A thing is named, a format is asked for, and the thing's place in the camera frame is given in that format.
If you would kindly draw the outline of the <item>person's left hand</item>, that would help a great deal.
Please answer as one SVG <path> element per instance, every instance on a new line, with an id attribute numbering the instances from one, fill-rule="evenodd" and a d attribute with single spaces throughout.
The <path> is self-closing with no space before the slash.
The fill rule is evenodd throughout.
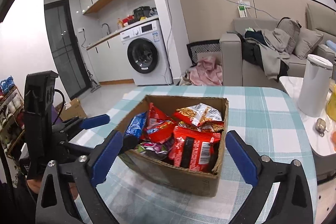
<path id="1" fill-rule="evenodd" d="M 41 189 L 43 189 L 44 192 L 51 192 L 51 190 L 54 190 L 54 187 L 50 185 L 47 186 L 47 183 L 45 183 L 45 186 L 42 187 L 42 180 L 40 179 L 26 180 L 26 183 L 29 189 L 35 194 L 38 194 Z M 68 184 L 66 192 L 71 192 L 73 200 L 76 200 L 79 195 L 76 184 L 74 182 L 70 182 Z"/>

